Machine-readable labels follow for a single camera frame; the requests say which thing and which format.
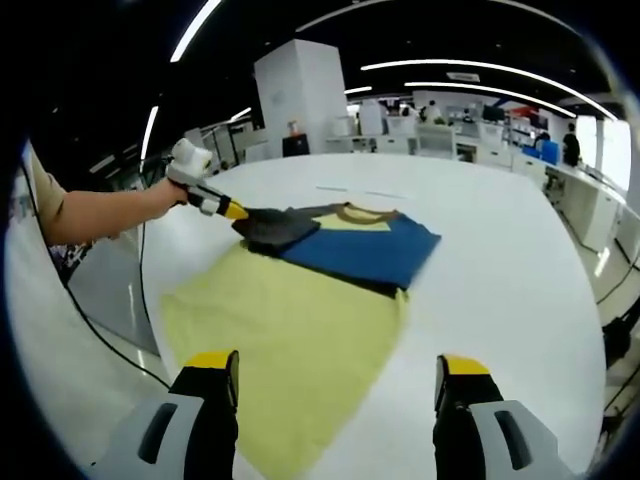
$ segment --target office desk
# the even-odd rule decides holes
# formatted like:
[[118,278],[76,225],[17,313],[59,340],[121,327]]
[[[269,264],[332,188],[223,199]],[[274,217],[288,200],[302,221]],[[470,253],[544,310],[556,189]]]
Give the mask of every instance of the office desk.
[[[398,209],[442,235],[411,286],[395,352],[305,478],[436,478],[431,436],[443,352],[486,364],[505,398],[522,401],[555,433],[570,468],[586,470],[604,406],[600,321],[578,253],[529,181],[461,162],[340,154],[241,165],[211,185],[254,207],[351,201]],[[182,206],[149,222],[146,237],[146,302],[175,377],[160,297],[208,269],[240,237],[228,220]],[[242,459],[237,464],[248,469]]]

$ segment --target desk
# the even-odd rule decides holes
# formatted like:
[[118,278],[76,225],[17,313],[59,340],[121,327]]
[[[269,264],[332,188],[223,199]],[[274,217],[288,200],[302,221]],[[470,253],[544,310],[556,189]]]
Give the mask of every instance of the desk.
[[[349,200],[397,208],[442,235],[410,289],[396,351],[305,478],[435,479],[435,365],[443,352],[486,364],[505,398],[522,401],[555,433],[569,467],[586,470],[604,407],[600,321],[578,253],[528,180],[462,162],[339,154],[240,165],[211,185],[247,206]],[[146,236],[146,301],[175,377],[159,299],[208,269],[239,236],[228,220],[181,206],[149,222]]]

